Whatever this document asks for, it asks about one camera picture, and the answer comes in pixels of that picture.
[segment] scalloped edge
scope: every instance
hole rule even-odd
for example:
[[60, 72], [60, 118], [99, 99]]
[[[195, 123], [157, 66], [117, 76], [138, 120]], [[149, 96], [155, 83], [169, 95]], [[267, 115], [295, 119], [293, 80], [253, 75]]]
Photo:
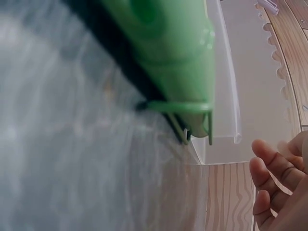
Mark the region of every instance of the scalloped edge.
[[273, 60], [274, 62], [277, 63], [276, 76], [278, 77], [278, 79], [280, 79], [281, 81], [283, 81], [283, 86], [282, 86], [282, 88], [281, 88], [281, 90], [280, 90], [280, 94], [282, 95], [282, 98], [285, 100], [284, 103], [285, 103], [285, 106], [286, 106], [286, 109], [285, 109], [285, 111], [283, 112], [283, 117], [285, 118], [285, 120], [286, 120], [289, 124], [291, 124], [291, 126], [292, 126], [292, 128], [291, 128], [291, 134], [292, 134], [292, 136], [294, 137], [295, 135], [298, 134], [298, 132], [297, 132], [296, 129], [295, 129], [295, 125], [292, 123], [292, 120], [291, 120], [291, 114], [293, 113], [293, 112], [292, 112], [291, 100], [294, 100], [294, 99], [292, 99], [294, 96], [290, 96], [289, 94], [286, 93], [286, 86], [287, 86], [286, 81], [287, 81], [287, 80], [286, 80], [283, 76], [281, 76], [281, 75], [279, 74], [279, 73], [282, 71], [282, 68], [283, 68], [282, 62], [285, 63], [286, 67], [287, 67], [287, 63], [286, 63], [285, 57], [284, 57], [283, 55], [282, 55], [282, 60], [278, 61], [278, 60], [275, 59], [275, 57], [274, 57], [275, 55], [281, 56], [281, 55], [278, 54], [278, 52], [282, 52], [282, 50], [281, 50], [281, 47], [280, 47], [280, 46], [277, 48], [277, 46], [276, 46], [275, 44], [272, 44], [272, 43], [270, 42], [270, 39], [274, 36], [274, 37], [275, 37], [274, 39], [278, 40], [277, 35], [276, 35], [274, 29], [273, 29], [273, 33], [274, 33], [274, 34], [272, 34], [271, 31], [268, 31], [268, 30], [265, 28], [267, 24], [269, 24], [269, 25], [272, 27], [272, 25], [271, 25], [271, 23], [270, 23], [269, 17], [268, 17], [268, 16], [265, 16], [266, 19], [264, 19], [264, 16], [263, 16], [263, 15], [264, 15], [264, 13], [266, 13], [266, 12], [265, 12], [265, 9], [264, 9], [263, 7], [261, 7], [261, 6], [259, 6], [258, 3], [255, 4], [255, 8], [256, 8], [256, 10], [259, 12], [259, 13], [258, 13], [258, 14], [259, 14], [259, 20], [261, 20], [261, 21], [263, 22], [262, 28], [263, 28], [263, 30], [265, 31], [265, 33], [268, 35], [268, 37], [267, 37], [267, 42], [268, 42], [268, 45], [269, 45], [269, 47], [270, 47], [270, 49], [271, 49], [271, 51], [272, 51], [271, 58], [272, 58], [272, 60]]

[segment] wooden floor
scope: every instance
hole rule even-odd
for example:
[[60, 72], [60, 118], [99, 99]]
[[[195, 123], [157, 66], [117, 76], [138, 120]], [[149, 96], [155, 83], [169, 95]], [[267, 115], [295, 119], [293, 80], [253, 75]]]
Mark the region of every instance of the wooden floor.
[[[277, 0], [273, 16], [257, 6], [276, 46], [273, 59], [281, 63], [278, 77], [286, 86], [283, 97], [290, 102], [287, 119], [292, 135], [308, 130], [308, 0]], [[252, 218], [255, 189], [249, 163], [210, 166], [206, 216], [207, 231], [258, 230]]]

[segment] white plastic panel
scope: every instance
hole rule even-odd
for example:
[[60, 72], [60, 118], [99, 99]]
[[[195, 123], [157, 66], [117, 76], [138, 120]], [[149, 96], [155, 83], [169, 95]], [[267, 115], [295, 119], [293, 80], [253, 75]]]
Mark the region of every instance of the white plastic panel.
[[[240, 109], [236, 89], [228, 34], [219, 0], [207, 1], [208, 17], [216, 33], [216, 86], [213, 137], [232, 137], [241, 140]], [[206, 138], [192, 138], [200, 162], [205, 163]]]
[[223, 137], [214, 138], [212, 146], [206, 143], [205, 164], [249, 161], [253, 140], [275, 147], [291, 138], [291, 125], [284, 118], [288, 102], [280, 93], [285, 82], [276, 74], [279, 63], [271, 56], [276, 48], [267, 42], [271, 34], [263, 30], [255, 0], [225, 0], [221, 7], [234, 63], [242, 140], [235, 144], [233, 138]]

